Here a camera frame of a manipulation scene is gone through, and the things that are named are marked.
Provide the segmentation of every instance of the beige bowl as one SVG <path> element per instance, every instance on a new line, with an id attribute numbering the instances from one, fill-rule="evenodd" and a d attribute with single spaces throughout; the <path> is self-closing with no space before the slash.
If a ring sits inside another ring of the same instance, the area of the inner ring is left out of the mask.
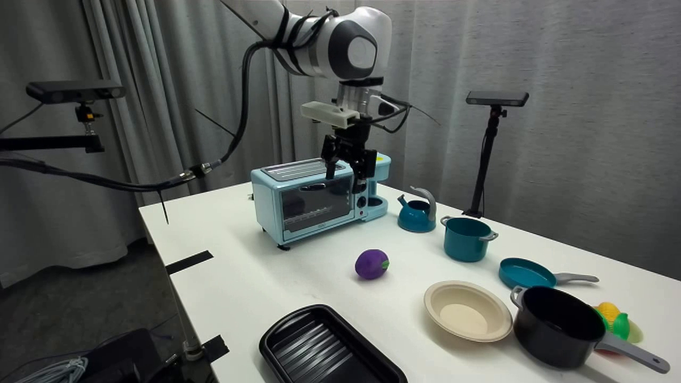
<path id="1" fill-rule="evenodd" d="M 513 320 L 502 301 L 473 284 L 437 284 L 425 291 L 428 315 L 448 335 L 473 344 L 497 344 Z"/>

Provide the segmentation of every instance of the toaster oven door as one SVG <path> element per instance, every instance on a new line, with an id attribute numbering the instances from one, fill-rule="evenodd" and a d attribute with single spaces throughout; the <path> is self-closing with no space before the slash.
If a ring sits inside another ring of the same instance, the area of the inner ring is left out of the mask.
<path id="1" fill-rule="evenodd" d="M 351 177 L 307 184 L 280 195 L 283 230 L 297 233 L 354 216 Z"/>

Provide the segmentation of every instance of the purple ball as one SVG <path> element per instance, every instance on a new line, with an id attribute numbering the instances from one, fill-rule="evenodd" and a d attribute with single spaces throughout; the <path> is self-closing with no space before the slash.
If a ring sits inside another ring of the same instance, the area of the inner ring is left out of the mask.
<path id="1" fill-rule="evenodd" d="M 359 257 L 355 262 L 355 272 L 362 279 L 378 279 L 381 274 L 384 274 L 387 266 L 389 266 L 389 260 L 383 251 L 368 250 L 368 251 L 359 254 Z"/>

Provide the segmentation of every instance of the black pot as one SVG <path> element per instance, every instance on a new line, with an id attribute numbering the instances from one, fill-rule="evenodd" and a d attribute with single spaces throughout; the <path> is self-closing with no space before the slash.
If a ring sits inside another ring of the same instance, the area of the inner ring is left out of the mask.
<path id="1" fill-rule="evenodd" d="M 671 371 L 666 360 L 611 336 L 591 307 L 559 289 L 515 287 L 511 301 L 518 307 L 515 339 L 551 366 L 578 369 L 599 350 L 628 356 L 658 372 Z"/>

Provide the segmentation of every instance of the small saucepan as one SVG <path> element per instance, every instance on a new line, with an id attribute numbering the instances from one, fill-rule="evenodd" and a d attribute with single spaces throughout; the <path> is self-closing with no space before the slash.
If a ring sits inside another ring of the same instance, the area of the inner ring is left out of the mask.
<path id="1" fill-rule="evenodd" d="M 507 257 L 497 266 L 497 279 L 507 287 L 533 287 L 533 286 L 566 286 L 566 284 L 598 284 L 591 274 L 572 274 L 572 272 L 551 272 L 541 265 L 533 265 L 523 257 Z"/>
<path id="2" fill-rule="evenodd" d="M 541 362 L 578 369 L 596 350 L 628 356 L 661 374 L 671 371 L 666 360 L 611 336 L 599 315 L 575 296 L 551 287 L 513 287 L 511 301 L 518 307 L 515 339 Z"/>

